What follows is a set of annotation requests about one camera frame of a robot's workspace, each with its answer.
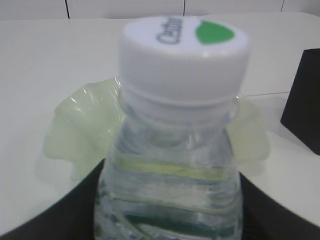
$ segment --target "table surface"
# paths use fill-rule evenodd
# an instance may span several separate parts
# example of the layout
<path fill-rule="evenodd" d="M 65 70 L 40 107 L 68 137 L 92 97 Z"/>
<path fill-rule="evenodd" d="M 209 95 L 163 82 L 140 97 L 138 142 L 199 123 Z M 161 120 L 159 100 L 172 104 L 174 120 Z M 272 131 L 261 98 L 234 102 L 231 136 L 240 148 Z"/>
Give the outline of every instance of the table surface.
<path fill-rule="evenodd" d="M 252 39 L 241 93 L 261 110 L 271 155 L 260 164 L 241 164 L 241 172 L 282 206 L 320 226 L 320 157 L 280 124 L 303 50 L 320 48 L 320 17 L 282 12 L 203 18 L 238 26 Z M 45 130 L 57 104 L 82 85 L 118 75 L 118 33 L 129 21 L 0 21 L 0 235 L 70 190 L 56 189 L 37 174 L 50 168 L 56 173 L 51 181 L 63 185 L 60 170 L 70 166 L 37 165 L 32 159 L 39 157 L 41 143 L 33 142 L 30 129 Z"/>

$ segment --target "white wall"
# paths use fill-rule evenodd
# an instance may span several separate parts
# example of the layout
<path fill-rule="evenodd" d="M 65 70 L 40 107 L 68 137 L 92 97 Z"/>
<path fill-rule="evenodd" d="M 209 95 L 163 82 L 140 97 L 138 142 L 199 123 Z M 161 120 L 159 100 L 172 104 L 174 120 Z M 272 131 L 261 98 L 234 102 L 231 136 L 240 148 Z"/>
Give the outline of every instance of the white wall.
<path fill-rule="evenodd" d="M 320 0 L 285 0 L 285 12 L 305 12 L 320 16 Z"/>
<path fill-rule="evenodd" d="M 282 4 L 283 0 L 185 0 L 185 14 L 280 12 Z"/>
<path fill-rule="evenodd" d="M 182 15 L 184 12 L 184 0 L 67 0 L 67 2 L 71 18 L 137 18 Z M 281 9 L 285 12 L 306 12 L 320 16 L 320 0 L 185 0 L 186 15 L 279 12 Z M 0 0 L 0 20 L 67 17 L 65 0 Z"/>
<path fill-rule="evenodd" d="M 70 18 L 183 15 L 184 0 L 67 0 Z"/>
<path fill-rule="evenodd" d="M 0 20 L 67 17 L 65 0 L 0 0 Z"/>

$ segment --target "plastic water bottle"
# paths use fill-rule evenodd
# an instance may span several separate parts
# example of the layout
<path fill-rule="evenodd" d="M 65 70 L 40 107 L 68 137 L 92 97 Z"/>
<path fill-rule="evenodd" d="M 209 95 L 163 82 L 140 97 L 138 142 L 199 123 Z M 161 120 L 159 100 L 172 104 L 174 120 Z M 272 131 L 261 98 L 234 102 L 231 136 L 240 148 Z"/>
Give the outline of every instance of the plastic water bottle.
<path fill-rule="evenodd" d="M 100 176 L 96 240 L 241 239 L 241 185 L 225 125 L 249 45 L 239 29 L 196 17 L 126 26 L 126 119 Z"/>

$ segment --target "black object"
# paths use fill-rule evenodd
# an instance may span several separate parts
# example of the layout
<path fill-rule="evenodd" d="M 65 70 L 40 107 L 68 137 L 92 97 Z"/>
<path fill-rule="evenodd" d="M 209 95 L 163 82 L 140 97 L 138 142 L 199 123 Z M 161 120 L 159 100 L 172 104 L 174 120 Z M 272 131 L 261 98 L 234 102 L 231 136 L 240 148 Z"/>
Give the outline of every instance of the black object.
<path fill-rule="evenodd" d="M 289 211 L 241 174 L 244 209 L 256 220 L 270 240 L 319 240 L 320 228 Z M 244 234 L 242 240 L 251 240 Z"/>
<path fill-rule="evenodd" d="M 104 161 L 47 211 L 0 240 L 94 240 L 94 201 Z M 319 240 L 320 228 L 290 212 L 241 175 L 242 240 Z"/>
<path fill-rule="evenodd" d="M 281 123 L 320 155 L 320 48 L 304 50 Z"/>
<path fill-rule="evenodd" d="M 64 198 L 0 240 L 94 240 L 94 202 L 102 160 Z"/>

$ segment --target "white bottle cap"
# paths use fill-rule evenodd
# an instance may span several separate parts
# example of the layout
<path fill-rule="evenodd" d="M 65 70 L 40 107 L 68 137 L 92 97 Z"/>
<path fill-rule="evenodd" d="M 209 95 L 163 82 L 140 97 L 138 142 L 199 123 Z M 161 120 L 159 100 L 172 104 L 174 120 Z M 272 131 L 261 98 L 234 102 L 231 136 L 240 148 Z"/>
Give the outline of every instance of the white bottle cap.
<path fill-rule="evenodd" d="M 120 36 L 124 100 L 171 121 L 224 117 L 243 81 L 249 38 L 224 23 L 197 17 L 148 17 Z"/>

